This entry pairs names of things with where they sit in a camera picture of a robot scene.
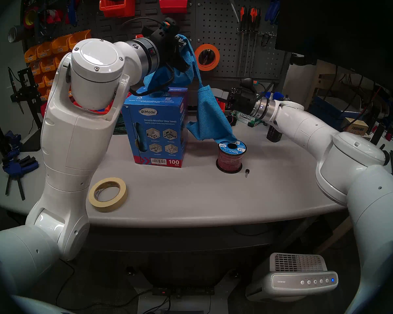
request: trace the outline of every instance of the blue cardboard box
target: blue cardboard box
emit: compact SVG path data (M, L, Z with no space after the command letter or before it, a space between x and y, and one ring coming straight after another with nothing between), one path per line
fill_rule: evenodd
M145 87L137 93L146 91ZM188 130L188 89L171 87L161 97L129 96L122 107L135 163L182 167Z

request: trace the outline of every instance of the orange tape roll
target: orange tape roll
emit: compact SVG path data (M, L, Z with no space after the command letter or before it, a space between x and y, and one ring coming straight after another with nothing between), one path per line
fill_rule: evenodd
M206 49L209 49L211 51L214 52L214 60L207 64L207 65L202 65L199 62L199 55ZM220 52L218 51L218 49L211 45L211 44L202 44L201 46L199 46L196 51L195 51L195 57L197 58L197 64L198 64L198 68L201 71L211 71L212 69L214 69L217 65L218 62L220 61Z

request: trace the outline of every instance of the blue towel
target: blue towel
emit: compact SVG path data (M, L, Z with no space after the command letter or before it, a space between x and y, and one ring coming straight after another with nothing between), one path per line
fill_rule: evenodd
M181 73L177 69L175 71L175 79L170 84L171 87L185 87L191 84L195 74L199 81L198 90L198 111L197 121L189 121L187 129L194 135L198 140L203 139L214 139L217 143L222 141L236 141L236 137L233 135L233 130L225 117L223 111L215 99L209 85L203 86L201 81L201 75L199 73L197 59L195 57L194 50L188 39L183 35L178 35L186 42L185 47L181 50L181 56L185 62L192 67L185 73ZM148 90L157 87L163 83L166 83L170 79L170 71L166 67L158 69L153 74L147 75L144 78L144 85ZM156 92L156 96L160 96L164 92Z

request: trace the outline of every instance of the black pegboard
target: black pegboard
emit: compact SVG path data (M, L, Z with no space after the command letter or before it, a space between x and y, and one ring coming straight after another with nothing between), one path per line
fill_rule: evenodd
M242 5L248 9L257 7L262 9L260 32L275 34L276 25L264 21L264 15L270 0L235 0L237 10ZM135 17L148 16L163 21L166 15L160 11L158 0L136 0ZM233 15L228 0L188 0L187 14L172 14L181 27L181 34L190 39L194 50L201 44L213 44L220 51L220 62L212 71L202 72L203 79L236 79L244 75L249 76L251 53L254 34L250 40L248 34L244 36L241 72L237 74L238 56L241 34L237 32L238 24ZM102 38L110 42L127 41L135 38L143 26L156 30L158 24L150 20L138 20L122 27L129 18L105 18L99 10L99 0L81 0L77 10L77 27L61 25L55 31L63 36L86 29L92 30L92 37ZM256 39L255 58L253 60L252 77L259 80L278 82L281 78L284 52L276 50L275 37L272 36L266 47L261 47L262 36Z

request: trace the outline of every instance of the imade logo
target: imade logo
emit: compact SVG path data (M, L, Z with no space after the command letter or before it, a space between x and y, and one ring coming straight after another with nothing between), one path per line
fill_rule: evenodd
M140 114L144 116L155 116L157 115L157 110L152 108L143 108L139 110Z

